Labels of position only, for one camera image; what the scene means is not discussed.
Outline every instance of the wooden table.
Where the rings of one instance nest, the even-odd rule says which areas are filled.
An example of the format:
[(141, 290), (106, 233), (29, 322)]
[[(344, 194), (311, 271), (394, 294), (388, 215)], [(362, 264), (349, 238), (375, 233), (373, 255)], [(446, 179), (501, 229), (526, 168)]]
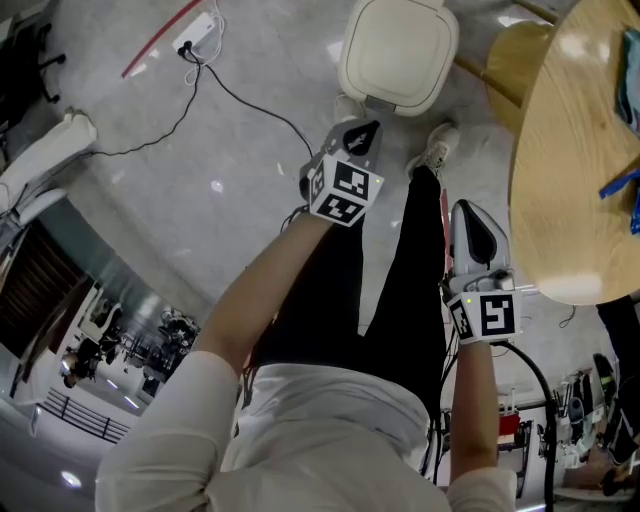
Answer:
[(640, 28), (627, 0), (581, 0), (547, 39), (521, 105), (510, 186), (514, 256), (560, 302), (608, 302), (640, 289), (636, 191), (600, 200), (640, 167), (640, 140), (615, 113), (623, 32)]

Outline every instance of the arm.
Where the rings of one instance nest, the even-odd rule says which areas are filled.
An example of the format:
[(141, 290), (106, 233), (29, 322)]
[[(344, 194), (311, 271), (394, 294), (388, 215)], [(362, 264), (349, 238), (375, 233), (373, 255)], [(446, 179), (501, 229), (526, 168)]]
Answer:
[(331, 223), (302, 214), (235, 280), (216, 304), (194, 350), (213, 352), (240, 375)]
[(451, 482), (497, 466), (499, 421), (491, 346), (462, 345), (451, 414)]
[(196, 348), (102, 461), (96, 510), (206, 506), (205, 489), (229, 443), (242, 365), (329, 227), (301, 215), (231, 285)]

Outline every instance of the foot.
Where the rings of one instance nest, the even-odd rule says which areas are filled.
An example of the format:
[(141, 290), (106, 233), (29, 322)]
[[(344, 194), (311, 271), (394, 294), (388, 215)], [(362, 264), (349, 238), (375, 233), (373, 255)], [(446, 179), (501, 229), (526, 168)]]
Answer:
[(450, 121), (441, 124), (429, 135), (427, 148), (412, 158), (406, 167), (409, 179), (413, 179), (413, 171), (418, 167), (428, 167), (440, 178), (444, 164), (460, 143), (460, 130)]
[(346, 94), (341, 94), (333, 104), (333, 120), (336, 123), (353, 121), (354, 119), (364, 119), (367, 113), (362, 103), (350, 98)]

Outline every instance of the concrete floor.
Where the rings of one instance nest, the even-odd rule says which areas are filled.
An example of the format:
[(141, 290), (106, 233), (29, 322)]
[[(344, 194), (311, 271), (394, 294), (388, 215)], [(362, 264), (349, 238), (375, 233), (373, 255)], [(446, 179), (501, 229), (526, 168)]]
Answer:
[[(91, 117), (100, 150), (122, 151), (152, 140), (182, 113), (191, 94), (183, 82), (189, 67), (175, 56), (171, 42), (198, 11), (160, 40), (135, 76), (123, 80), (120, 74), (184, 3), (60, 1), (52, 51), (64, 51), (68, 61), (52, 69), (48, 80), (61, 91), (59, 111), (72, 105)], [(340, 88), (332, 51), (342, 40), (353, 4), (221, 0), (228, 25), (215, 68), (241, 97), (291, 119), (317, 149), (333, 123)], [(547, 2), (558, 12), (569, 4)], [(509, 2), (449, 0), (447, 6), (461, 26), (461, 51), (479, 60), (510, 19), (532, 17)], [(408, 185), (405, 162), (446, 117), (460, 123), (462, 131), (460, 148), (444, 174), (450, 204), (461, 198), (475, 201), (509, 231), (513, 137), (496, 123), (483, 84), (454, 66), (424, 116), (382, 118), (385, 139), (378, 172), (386, 182), (365, 224), (363, 325), (375, 311), (398, 241)], [(178, 301), (177, 307), (183, 300), (192, 308), (188, 312), (201, 316), (301, 204), (296, 176), (307, 159), (304, 145), (288, 127), (238, 104), (204, 75), (193, 110), (169, 140), (126, 157), (97, 157), (76, 165), (70, 171), (70, 199), (145, 281), (170, 302)], [(518, 284), (528, 284), (521, 272), (517, 277)], [(181, 287), (175, 300), (168, 297), (176, 295), (173, 283)], [(569, 306), (541, 295), (524, 301), (524, 333), (517, 344), (552, 382), (590, 366), (593, 352), (610, 352), (595, 308), (580, 308), (574, 321), (559, 329), (570, 312)], [(521, 398), (540, 396), (531, 375), (511, 355), (495, 361), (504, 390), (515, 386)]]

